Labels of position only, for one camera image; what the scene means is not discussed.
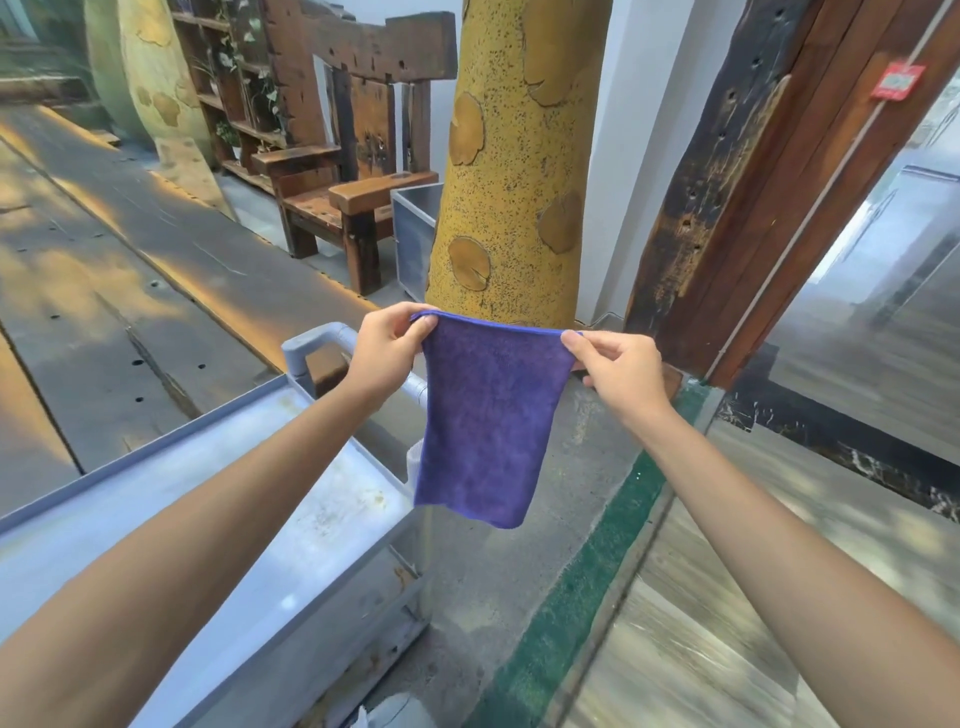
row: wooden armrest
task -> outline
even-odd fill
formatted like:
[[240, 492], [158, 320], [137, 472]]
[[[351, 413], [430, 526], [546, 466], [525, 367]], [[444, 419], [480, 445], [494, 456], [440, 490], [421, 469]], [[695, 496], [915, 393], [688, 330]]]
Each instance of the wooden armrest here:
[[430, 184], [439, 178], [436, 172], [397, 172], [387, 177], [335, 184], [330, 187], [330, 204], [345, 215], [373, 212], [390, 204], [390, 190]]
[[295, 175], [310, 169], [335, 167], [340, 162], [340, 147], [306, 146], [278, 149], [252, 155], [253, 168], [267, 177]]

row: metal cart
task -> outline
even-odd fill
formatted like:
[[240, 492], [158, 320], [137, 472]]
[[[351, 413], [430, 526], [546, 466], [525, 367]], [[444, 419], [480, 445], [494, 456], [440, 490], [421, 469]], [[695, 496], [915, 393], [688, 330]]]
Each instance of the metal cart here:
[[[314, 399], [306, 356], [353, 351], [344, 324], [283, 346], [288, 374], [0, 519], [0, 641], [68, 579]], [[426, 406], [426, 383], [402, 391]], [[401, 483], [350, 440], [140, 711], [136, 728], [343, 723], [426, 626], [428, 543]], [[414, 543], [406, 558], [394, 548]], [[314, 704], [321, 696], [323, 701]]]

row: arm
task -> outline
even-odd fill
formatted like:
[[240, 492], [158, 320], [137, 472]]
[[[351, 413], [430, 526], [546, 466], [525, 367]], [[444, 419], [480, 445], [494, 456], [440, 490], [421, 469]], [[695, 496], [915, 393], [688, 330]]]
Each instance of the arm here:
[[0, 645], [0, 725], [126, 726], [436, 325], [368, 314], [344, 381], [90, 564]]
[[663, 391], [652, 339], [588, 331], [564, 343], [841, 725], [956, 724], [960, 647], [688, 425]]

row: microfiber cloth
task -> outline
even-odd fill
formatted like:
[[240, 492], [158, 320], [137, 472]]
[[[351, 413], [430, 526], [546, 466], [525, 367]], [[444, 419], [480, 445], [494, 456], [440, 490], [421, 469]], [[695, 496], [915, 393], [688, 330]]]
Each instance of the microfiber cloth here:
[[560, 331], [442, 311], [423, 341], [426, 435], [416, 505], [517, 528], [537, 488], [553, 414], [573, 366]]

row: wooden bench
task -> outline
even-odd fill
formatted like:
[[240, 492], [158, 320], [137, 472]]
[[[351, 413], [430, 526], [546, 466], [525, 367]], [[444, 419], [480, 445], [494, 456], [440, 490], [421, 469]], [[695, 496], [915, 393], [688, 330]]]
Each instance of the wooden bench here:
[[[299, 0], [267, 0], [265, 14], [281, 101], [316, 107], [294, 97], [316, 85], [313, 57], [324, 61], [336, 143], [254, 155], [254, 169], [270, 178], [290, 255], [314, 255], [317, 237], [343, 248], [350, 287], [367, 295], [381, 285], [377, 241], [394, 231], [390, 191], [439, 178], [430, 171], [430, 82], [456, 78], [456, 18], [426, 12], [367, 25]], [[396, 83], [403, 84], [399, 172]]]

